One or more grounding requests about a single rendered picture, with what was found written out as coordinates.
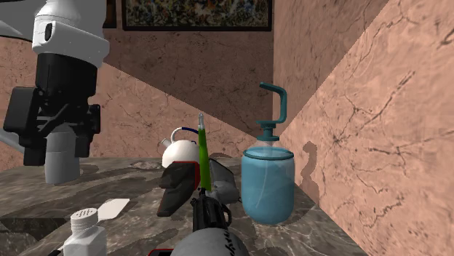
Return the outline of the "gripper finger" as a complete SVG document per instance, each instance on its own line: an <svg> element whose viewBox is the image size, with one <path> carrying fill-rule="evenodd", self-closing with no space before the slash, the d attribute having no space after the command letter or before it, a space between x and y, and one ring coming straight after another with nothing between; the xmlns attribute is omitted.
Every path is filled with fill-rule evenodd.
<svg viewBox="0 0 454 256"><path fill-rule="evenodd" d="M83 119L73 130L76 134L75 157L87 158L95 134L100 133L100 105L89 105Z"/></svg>
<svg viewBox="0 0 454 256"><path fill-rule="evenodd" d="M47 135L64 122L67 111L67 103L50 100L39 88L12 90L3 129L18 135L25 166L44 165Z"/></svg>

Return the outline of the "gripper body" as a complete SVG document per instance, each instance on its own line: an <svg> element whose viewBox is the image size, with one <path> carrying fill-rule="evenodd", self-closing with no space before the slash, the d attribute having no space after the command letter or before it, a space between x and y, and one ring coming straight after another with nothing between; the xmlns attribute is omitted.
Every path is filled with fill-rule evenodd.
<svg viewBox="0 0 454 256"><path fill-rule="evenodd" d="M68 104L64 122L75 125L81 122L96 84L97 67L91 63L53 53L41 53L37 57L36 87L50 100Z"/></svg>

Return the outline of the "grey cylinder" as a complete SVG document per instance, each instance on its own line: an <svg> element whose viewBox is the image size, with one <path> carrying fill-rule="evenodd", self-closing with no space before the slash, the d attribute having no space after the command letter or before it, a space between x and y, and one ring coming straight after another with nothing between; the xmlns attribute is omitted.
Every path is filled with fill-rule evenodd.
<svg viewBox="0 0 454 256"><path fill-rule="evenodd" d="M73 132L52 132L47 136L44 165L46 183L67 183L80 176L79 159L75 157L75 139Z"/></svg>

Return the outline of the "white spatula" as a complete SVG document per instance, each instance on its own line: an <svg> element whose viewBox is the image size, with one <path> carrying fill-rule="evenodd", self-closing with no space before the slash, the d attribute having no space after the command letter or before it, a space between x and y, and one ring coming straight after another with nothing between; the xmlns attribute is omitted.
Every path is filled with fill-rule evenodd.
<svg viewBox="0 0 454 256"><path fill-rule="evenodd" d="M116 218L129 202L130 199L108 199L97 209L98 221Z"/></svg>

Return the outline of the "black and red angular object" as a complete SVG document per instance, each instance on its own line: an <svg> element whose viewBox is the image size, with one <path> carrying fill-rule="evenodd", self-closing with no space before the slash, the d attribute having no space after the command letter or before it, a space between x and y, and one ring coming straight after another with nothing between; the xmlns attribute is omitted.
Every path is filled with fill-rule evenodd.
<svg viewBox="0 0 454 256"><path fill-rule="evenodd" d="M183 206L200 183L199 163L174 161L163 172L160 188L164 189L156 215L169 217Z"/></svg>

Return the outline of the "white bottle with shaker cap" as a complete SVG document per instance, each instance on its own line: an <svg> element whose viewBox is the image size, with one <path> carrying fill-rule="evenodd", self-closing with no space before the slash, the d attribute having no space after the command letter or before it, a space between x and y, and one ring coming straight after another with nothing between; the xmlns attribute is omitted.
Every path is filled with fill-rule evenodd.
<svg viewBox="0 0 454 256"><path fill-rule="evenodd" d="M81 209L71 215L72 234L65 240L63 256L107 256L107 233L99 226L98 210Z"/></svg>

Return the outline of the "grey angular object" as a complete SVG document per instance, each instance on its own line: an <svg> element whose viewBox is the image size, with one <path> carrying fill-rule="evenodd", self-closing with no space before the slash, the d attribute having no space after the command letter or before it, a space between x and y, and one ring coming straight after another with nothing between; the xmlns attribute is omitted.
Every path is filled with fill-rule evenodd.
<svg viewBox="0 0 454 256"><path fill-rule="evenodd" d="M205 192L206 196L217 199L221 204L233 204L240 201L239 189L231 170L218 161L210 159L210 174L214 186L211 191Z"/></svg>

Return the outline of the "black pistol-shaped tool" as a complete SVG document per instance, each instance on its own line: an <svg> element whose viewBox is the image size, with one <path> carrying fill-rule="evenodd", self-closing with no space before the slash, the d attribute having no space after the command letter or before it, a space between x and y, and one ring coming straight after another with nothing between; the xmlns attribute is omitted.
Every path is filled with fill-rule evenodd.
<svg viewBox="0 0 454 256"><path fill-rule="evenodd" d="M206 196L206 190L199 188L199 197L192 198L193 232L205 228L228 229L232 217L230 209L217 199Z"/></svg>

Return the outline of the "grey ball with black stitching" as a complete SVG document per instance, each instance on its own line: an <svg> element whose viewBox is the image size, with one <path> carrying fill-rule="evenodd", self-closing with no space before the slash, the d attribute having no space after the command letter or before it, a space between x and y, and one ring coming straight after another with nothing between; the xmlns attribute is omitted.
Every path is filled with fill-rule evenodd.
<svg viewBox="0 0 454 256"><path fill-rule="evenodd" d="M221 228L205 228L182 239L170 256L250 256L242 240Z"/></svg>

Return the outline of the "narrow dark-framed wall picture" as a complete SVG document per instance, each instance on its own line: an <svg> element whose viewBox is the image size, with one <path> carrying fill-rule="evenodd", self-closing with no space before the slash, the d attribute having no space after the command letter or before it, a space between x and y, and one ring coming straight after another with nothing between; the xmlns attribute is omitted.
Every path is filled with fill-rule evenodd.
<svg viewBox="0 0 454 256"><path fill-rule="evenodd" d="M106 15L103 28L116 28L116 0L106 0Z"/></svg>

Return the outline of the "large dark-framed wall picture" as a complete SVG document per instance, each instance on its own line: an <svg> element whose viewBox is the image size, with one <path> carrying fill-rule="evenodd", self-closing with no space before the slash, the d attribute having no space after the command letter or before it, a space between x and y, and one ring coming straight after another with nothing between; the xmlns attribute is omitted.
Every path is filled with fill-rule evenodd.
<svg viewBox="0 0 454 256"><path fill-rule="evenodd" d="M122 0L125 31L270 31L272 0Z"/></svg>

